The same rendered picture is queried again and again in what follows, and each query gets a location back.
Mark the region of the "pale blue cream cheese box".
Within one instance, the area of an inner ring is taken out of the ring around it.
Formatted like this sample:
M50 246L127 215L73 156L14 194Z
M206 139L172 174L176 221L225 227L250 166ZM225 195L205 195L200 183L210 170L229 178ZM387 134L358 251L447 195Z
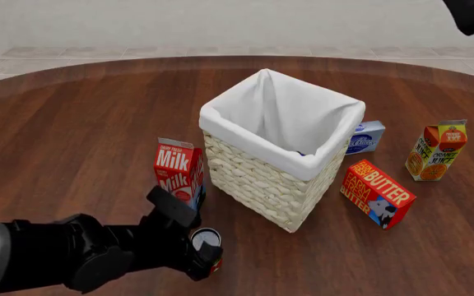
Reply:
M380 121L360 123L351 137L346 155L372 152L385 131L385 126Z

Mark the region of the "tin with red label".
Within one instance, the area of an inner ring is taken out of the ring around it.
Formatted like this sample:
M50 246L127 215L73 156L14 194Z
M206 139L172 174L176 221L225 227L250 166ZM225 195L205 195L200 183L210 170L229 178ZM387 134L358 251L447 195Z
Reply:
M194 248L199 251L203 242L206 242L212 246L219 246L222 248L222 238L220 234L214 229L203 228L198 229L192 234L191 242Z

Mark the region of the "red and white milk carton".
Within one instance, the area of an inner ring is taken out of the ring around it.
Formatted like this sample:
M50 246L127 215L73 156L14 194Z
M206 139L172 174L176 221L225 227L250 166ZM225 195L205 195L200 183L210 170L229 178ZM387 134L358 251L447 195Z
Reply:
M160 187L195 211L201 209L206 189L200 148L159 137L153 167Z

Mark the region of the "white woven basket, cloth liner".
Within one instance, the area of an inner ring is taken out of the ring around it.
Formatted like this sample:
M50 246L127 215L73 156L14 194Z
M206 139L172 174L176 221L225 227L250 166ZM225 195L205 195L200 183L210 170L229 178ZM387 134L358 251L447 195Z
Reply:
M361 100L262 69L201 107L211 181L293 233L334 181L364 115Z

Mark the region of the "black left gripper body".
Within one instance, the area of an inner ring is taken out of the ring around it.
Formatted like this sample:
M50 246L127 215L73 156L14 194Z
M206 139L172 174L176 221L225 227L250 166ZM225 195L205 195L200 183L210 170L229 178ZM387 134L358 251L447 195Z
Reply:
M190 230L182 226L177 227L178 236L177 248L178 256L174 259L174 268L183 272L191 280L202 279L202 263L198 251L194 248L189 238Z

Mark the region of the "orange juice carton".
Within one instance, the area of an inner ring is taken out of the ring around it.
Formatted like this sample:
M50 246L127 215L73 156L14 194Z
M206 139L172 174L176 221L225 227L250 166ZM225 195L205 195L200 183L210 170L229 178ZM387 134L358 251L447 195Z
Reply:
M467 120L443 120L424 128L405 166L417 182L439 181L467 144Z

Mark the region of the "red and yellow butter box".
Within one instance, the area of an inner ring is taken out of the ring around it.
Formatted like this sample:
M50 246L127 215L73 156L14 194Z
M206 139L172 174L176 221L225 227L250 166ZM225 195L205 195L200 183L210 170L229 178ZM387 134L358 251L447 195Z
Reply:
M368 160L348 167L340 192L384 230L402 221L416 199Z

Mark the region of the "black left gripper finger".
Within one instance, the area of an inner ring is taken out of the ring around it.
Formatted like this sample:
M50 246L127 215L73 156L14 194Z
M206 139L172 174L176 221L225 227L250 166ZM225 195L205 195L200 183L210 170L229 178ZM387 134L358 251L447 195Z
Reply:
M190 278L195 281L204 280L218 271L222 263L223 248L203 242L199 251L194 253L190 268Z

